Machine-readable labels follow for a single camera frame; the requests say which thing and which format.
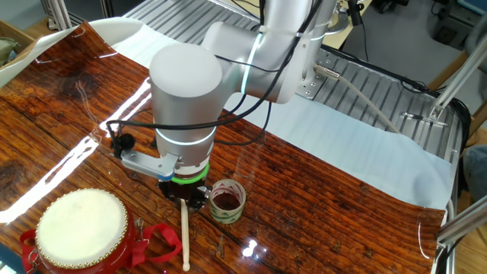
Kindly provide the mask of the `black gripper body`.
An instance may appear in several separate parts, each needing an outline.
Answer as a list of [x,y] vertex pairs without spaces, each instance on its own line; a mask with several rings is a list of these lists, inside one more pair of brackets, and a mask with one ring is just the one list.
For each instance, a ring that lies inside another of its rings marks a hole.
[[198,180],[195,183],[189,183],[189,184],[181,184],[181,183],[175,183],[173,181],[163,181],[159,180],[158,182],[171,182],[171,189],[173,190],[175,196],[177,196],[180,199],[185,199],[186,201],[189,201],[191,197],[191,191],[198,187],[198,186],[209,186],[205,184],[204,180]]

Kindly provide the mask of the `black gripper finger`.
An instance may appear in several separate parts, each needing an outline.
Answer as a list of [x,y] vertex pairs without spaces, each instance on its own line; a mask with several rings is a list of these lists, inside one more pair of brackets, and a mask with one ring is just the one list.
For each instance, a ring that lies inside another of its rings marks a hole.
[[210,186],[198,186],[191,191],[191,197],[189,199],[189,207],[192,210],[200,210],[203,208],[212,192]]
[[180,198],[175,196],[173,190],[171,189],[171,182],[158,182],[158,189],[162,192],[167,201],[172,202],[172,204],[177,208],[180,207]]

